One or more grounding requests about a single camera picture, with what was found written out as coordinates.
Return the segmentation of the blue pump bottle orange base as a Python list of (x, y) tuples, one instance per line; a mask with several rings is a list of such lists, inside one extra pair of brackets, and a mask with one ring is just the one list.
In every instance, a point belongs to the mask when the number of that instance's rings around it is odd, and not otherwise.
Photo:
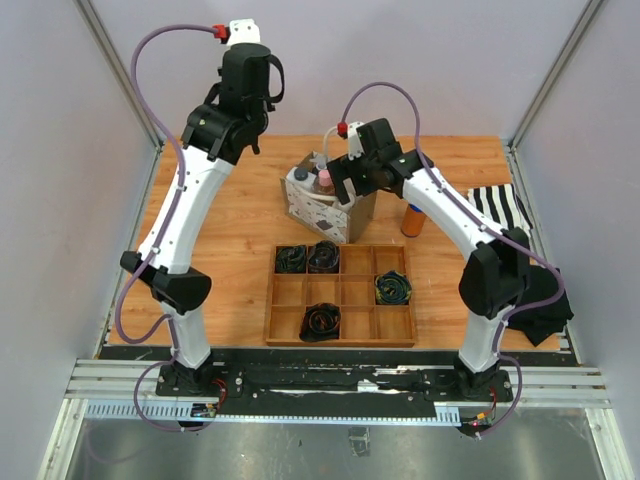
[(408, 204), (401, 223), (401, 233), (408, 238), (418, 237), (423, 229), (426, 215), (415, 205)]

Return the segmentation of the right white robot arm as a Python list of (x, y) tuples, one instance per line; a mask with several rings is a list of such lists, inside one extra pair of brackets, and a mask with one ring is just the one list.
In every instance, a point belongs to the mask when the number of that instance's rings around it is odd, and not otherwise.
[(419, 149), (403, 151), (390, 123), (340, 122), (346, 154), (326, 168), (340, 203), (377, 191), (417, 207), (453, 242), (465, 261), (458, 285), (468, 309), (462, 347), (454, 361), (453, 387), (466, 400), (486, 392), (498, 372), (499, 324), (529, 285), (529, 240), (474, 208)]

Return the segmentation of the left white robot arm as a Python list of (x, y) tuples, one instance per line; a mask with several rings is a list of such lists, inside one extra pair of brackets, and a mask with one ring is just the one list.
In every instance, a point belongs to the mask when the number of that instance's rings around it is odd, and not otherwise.
[(179, 383), (190, 394), (207, 393), (214, 371), (204, 365), (210, 346), (203, 304), (211, 278), (192, 265), (196, 240), (219, 189), (243, 151), (260, 152), (258, 138), (283, 96), (271, 95), (270, 73), (283, 66), (261, 44), (228, 48), (204, 102), (188, 116), (177, 150), (178, 167), (151, 231), (121, 266), (144, 283), (169, 325), (171, 354)]

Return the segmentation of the black white striped cloth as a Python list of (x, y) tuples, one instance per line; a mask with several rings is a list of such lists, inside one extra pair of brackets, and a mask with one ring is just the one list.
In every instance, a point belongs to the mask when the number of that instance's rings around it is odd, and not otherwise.
[(472, 206), (504, 229), (520, 228), (530, 235), (533, 225), (512, 184), (472, 188), (467, 198)]

